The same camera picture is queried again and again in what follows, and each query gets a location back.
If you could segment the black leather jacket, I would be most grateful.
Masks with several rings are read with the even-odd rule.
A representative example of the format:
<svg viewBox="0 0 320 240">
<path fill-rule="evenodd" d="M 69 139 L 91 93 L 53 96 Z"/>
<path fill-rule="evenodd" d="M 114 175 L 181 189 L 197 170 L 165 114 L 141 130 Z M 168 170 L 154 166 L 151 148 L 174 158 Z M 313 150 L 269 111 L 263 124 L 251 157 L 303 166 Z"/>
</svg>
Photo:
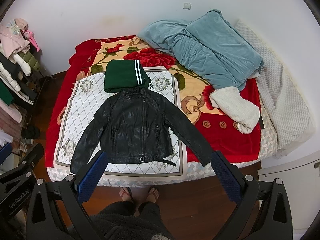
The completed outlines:
<svg viewBox="0 0 320 240">
<path fill-rule="evenodd" d="M 173 154 L 170 131 L 202 166 L 210 163 L 212 147 L 179 108 L 146 88 L 124 89 L 95 112 L 76 145 L 70 171 L 77 173 L 87 164 L 97 146 L 112 164 L 166 163 Z"/>
</svg>

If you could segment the pile of folded clothes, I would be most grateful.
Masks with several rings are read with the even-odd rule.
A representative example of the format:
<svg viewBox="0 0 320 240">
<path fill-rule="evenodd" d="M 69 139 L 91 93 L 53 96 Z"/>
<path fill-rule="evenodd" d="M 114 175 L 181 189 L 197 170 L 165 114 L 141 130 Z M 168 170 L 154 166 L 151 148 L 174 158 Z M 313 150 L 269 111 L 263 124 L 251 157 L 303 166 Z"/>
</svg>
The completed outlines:
<svg viewBox="0 0 320 240">
<path fill-rule="evenodd" d="M 1 25 L 1 80 L 20 99 L 33 105 L 41 90 L 40 52 L 34 33 L 22 18 Z"/>
</svg>

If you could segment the white bedside cabinet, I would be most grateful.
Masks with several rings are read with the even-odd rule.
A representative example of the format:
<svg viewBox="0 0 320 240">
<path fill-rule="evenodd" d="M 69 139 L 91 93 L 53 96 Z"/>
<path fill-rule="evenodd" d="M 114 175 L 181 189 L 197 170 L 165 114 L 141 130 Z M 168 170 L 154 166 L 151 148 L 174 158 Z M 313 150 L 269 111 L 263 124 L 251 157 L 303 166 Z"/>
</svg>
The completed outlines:
<svg viewBox="0 0 320 240">
<path fill-rule="evenodd" d="M 283 181 L 288 195 L 293 229 L 305 231 L 319 212 L 319 152 L 289 163 L 258 171 L 262 181 Z"/>
</svg>

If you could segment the person's dark fleece trousers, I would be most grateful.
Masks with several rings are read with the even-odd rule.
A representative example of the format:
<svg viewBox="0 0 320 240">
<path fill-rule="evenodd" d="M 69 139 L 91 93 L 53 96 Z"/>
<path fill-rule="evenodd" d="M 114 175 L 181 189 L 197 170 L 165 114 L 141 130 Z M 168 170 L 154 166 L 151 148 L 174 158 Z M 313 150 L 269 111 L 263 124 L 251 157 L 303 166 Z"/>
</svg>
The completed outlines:
<svg viewBox="0 0 320 240">
<path fill-rule="evenodd" d="M 115 202 L 91 216 L 91 221 L 104 239 L 174 239 L 153 202 L 139 207 L 129 201 Z"/>
</svg>

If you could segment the person's left foot in sandal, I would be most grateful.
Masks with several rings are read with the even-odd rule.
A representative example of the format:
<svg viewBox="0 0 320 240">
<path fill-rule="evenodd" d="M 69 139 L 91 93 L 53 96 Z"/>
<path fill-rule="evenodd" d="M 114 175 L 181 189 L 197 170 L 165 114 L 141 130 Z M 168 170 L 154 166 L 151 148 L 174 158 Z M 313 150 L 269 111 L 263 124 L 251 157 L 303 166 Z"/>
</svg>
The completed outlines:
<svg viewBox="0 0 320 240">
<path fill-rule="evenodd" d="M 122 187 L 119 191 L 120 198 L 123 202 L 134 202 L 131 189 L 129 187 Z"/>
</svg>

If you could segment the person's foot in sandal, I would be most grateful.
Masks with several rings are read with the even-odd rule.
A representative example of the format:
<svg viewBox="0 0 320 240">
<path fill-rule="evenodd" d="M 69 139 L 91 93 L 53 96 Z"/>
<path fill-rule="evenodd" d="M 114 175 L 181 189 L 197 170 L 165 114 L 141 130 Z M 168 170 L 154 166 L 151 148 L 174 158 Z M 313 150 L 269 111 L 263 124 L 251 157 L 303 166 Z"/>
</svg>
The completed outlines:
<svg viewBox="0 0 320 240">
<path fill-rule="evenodd" d="M 123 202 L 134 202 L 131 189 L 129 187 L 122 187 L 119 191 L 120 198 Z"/>
<path fill-rule="evenodd" d="M 146 195 L 146 202 L 156 203 L 159 198 L 159 190 L 156 187 L 151 187 Z"/>
</svg>

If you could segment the red floral blanket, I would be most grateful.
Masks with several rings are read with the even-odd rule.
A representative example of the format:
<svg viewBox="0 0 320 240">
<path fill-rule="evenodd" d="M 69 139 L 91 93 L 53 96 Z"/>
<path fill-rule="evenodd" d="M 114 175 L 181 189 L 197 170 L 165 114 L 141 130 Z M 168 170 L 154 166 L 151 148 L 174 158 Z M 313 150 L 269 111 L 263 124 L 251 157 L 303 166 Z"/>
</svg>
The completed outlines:
<svg viewBox="0 0 320 240">
<path fill-rule="evenodd" d="M 167 68 L 178 81 L 185 115 L 212 148 L 221 151 L 231 163 L 257 160 L 262 145 L 261 129 L 266 127 L 265 121 L 260 120 L 249 134 L 240 133 L 236 122 L 213 107 L 209 95 L 214 89 L 206 80 L 184 68 L 172 56 L 156 51 L 138 37 L 131 35 L 102 40 L 91 39 L 76 46 L 75 54 L 69 59 L 70 68 L 58 93 L 47 129 L 45 167 L 53 166 L 62 116 L 76 81 L 104 69 L 111 59 L 139 60 L 146 69 L 159 66 Z"/>
</svg>

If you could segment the white floral quilted mat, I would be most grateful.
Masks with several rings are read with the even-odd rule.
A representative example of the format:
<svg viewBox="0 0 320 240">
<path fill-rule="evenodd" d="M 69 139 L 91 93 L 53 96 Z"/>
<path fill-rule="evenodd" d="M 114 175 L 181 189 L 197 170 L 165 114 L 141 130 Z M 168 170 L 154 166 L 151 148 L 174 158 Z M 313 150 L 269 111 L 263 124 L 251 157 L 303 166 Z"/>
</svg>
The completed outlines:
<svg viewBox="0 0 320 240">
<path fill-rule="evenodd" d="M 150 67 L 145 71 L 151 79 L 151 90 L 162 94 L 180 108 L 178 82 L 172 74 L 164 67 Z M 54 166 L 47 170 L 53 180 L 63 179 L 70 174 L 73 152 L 83 131 L 92 121 L 94 113 L 111 96 L 104 91 L 104 74 L 93 74 L 75 83 L 61 121 L 54 152 Z M 167 160 L 175 163 L 175 166 L 158 161 L 144 164 L 108 164 L 102 178 L 129 181 L 184 180 L 188 169 L 186 146 L 173 132 L 170 132 L 170 136 L 173 154 L 167 157 Z"/>
</svg>

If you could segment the person's right foot in sandal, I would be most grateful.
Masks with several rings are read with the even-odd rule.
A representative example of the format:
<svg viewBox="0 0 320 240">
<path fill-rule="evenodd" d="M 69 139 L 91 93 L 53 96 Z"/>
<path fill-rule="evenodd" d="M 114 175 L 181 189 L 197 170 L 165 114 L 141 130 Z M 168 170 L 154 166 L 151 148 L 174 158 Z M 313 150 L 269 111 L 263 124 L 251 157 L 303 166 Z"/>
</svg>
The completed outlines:
<svg viewBox="0 0 320 240">
<path fill-rule="evenodd" d="M 146 202 L 156 203 L 159 198 L 159 190 L 156 187 L 151 187 L 146 195 Z"/>
</svg>

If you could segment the white fleece blanket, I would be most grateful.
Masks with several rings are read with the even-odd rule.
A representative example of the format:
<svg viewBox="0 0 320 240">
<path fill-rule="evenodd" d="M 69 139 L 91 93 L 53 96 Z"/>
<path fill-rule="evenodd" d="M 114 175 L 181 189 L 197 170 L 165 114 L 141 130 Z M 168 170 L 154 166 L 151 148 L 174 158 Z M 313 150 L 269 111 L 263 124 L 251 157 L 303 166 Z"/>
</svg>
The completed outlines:
<svg viewBox="0 0 320 240">
<path fill-rule="evenodd" d="M 241 97 L 236 87 L 225 87 L 210 93 L 209 99 L 225 115 L 236 122 L 238 131 L 249 134 L 260 118 L 260 109 L 254 103 Z"/>
</svg>

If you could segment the grey quilted mattress cover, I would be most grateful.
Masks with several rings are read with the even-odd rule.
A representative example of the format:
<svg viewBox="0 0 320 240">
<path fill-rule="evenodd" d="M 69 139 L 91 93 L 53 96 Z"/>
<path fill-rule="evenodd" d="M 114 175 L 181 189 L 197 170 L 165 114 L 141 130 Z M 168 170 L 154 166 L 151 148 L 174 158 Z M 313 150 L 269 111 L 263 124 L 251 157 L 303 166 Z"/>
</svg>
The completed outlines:
<svg viewBox="0 0 320 240">
<path fill-rule="evenodd" d="M 316 122 L 305 96 L 278 55 L 242 20 L 235 28 L 263 58 L 258 89 L 277 133 L 275 157 L 280 159 L 315 134 Z"/>
</svg>

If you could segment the folded green striped garment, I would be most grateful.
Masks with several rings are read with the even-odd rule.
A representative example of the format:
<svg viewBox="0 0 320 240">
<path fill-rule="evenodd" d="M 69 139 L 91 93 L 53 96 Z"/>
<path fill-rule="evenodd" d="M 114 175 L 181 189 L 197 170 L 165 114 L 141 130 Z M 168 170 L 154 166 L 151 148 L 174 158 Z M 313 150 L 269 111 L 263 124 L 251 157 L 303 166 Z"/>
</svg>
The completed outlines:
<svg viewBox="0 0 320 240">
<path fill-rule="evenodd" d="M 106 65 L 104 91 L 107 93 L 134 87 L 149 88 L 150 83 L 139 60 L 111 60 Z"/>
</svg>

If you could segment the blue-grey velvet duvet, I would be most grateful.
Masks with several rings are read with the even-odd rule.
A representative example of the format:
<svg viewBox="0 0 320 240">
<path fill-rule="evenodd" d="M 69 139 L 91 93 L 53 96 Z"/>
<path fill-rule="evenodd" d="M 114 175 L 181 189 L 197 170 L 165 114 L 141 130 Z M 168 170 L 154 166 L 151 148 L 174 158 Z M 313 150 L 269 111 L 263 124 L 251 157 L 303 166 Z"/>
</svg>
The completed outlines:
<svg viewBox="0 0 320 240">
<path fill-rule="evenodd" d="M 219 10 L 210 10 L 194 21 L 155 21 L 137 36 L 173 56 L 215 89 L 242 90 L 247 79 L 264 65 L 263 58 Z"/>
</svg>

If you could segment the white wall socket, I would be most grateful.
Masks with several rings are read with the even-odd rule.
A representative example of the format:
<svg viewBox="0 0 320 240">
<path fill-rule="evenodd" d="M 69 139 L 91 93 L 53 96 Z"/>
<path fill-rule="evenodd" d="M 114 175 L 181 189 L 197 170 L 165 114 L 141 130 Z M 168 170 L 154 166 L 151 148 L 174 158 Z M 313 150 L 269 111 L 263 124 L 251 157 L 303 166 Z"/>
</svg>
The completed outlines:
<svg viewBox="0 0 320 240">
<path fill-rule="evenodd" d="M 191 3 L 184 3 L 183 4 L 183 9 L 190 10 L 191 9 Z"/>
</svg>

